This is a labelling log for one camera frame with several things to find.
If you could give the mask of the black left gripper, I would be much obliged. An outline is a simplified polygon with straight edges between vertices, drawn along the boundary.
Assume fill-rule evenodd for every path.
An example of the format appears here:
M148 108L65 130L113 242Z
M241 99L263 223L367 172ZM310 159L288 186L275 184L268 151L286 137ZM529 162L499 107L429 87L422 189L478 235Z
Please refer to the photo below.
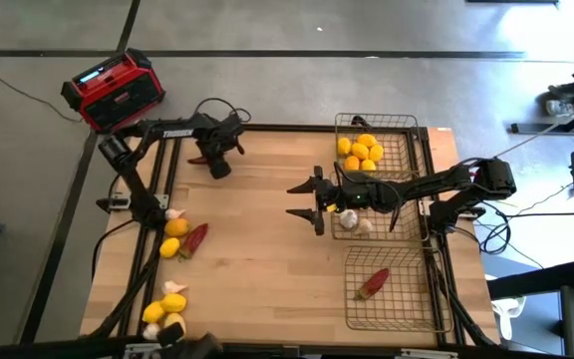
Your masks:
M224 120L202 116L201 119L196 144L202 157L212 160L223 157L226 152L233 149L245 155L245 150L239 142L239 137L244 133L243 122L239 116L228 116Z

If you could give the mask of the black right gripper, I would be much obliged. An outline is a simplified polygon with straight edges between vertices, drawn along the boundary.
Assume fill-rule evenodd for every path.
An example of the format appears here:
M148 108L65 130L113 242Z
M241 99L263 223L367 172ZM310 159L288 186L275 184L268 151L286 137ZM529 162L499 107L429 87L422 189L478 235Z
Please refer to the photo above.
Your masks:
M335 186L343 189L345 204L347 209L363 209L371 205L369 182L372 179L363 173L346 174L340 172L338 184L333 184L329 179L323 177L323 170L320 166L314 166L314 176L308 178L304 183L298 184L287 190L288 193L314 193L316 209L287 209L286 212L306 219L314 225L317 235L322 235L325 231L323 213L326 210L325 204L328 195Z

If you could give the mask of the red and black radio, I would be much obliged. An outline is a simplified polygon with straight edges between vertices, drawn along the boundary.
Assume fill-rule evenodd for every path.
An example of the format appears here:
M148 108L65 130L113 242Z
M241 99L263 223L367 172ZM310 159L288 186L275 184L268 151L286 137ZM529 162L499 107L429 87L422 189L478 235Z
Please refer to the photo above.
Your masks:
M64 82L61 95L92 130L106 134L160 103L165 90L145 54L127 48Z

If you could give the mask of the black aluminium rail frame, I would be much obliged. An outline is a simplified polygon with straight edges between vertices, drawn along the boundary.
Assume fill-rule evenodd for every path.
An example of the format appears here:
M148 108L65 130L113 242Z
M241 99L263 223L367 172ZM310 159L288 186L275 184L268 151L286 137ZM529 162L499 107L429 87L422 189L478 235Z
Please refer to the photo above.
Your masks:
M139 162L145 184L170 197L193 224L209 231L195 257L162 260L152 286L143 288L124 315L122 328L140 329L143 309L160 295L161 285L184 285L188 333L213 334L227 350L294 357L305 354L378 355L398 348L435 349L440 341L464 337L453 316L445 332L362 331L345 319L345 256L350 242L330 233L317 235L292 209L308 207L308 195L290 188L314 166L335 159L330 126L249 125L243 150L231 153L231 174L213 179L193 166L192 141L153 146Z

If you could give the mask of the silver frame bracket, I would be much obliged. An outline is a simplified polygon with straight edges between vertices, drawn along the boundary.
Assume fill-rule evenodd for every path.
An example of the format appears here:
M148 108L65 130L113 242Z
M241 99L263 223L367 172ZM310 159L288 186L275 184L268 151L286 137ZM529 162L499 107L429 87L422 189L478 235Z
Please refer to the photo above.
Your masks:
M459 359L456 352L403 348L397 359Z
M123 359L151 359L160 349L161 346L155 343L129 344L125 347Z

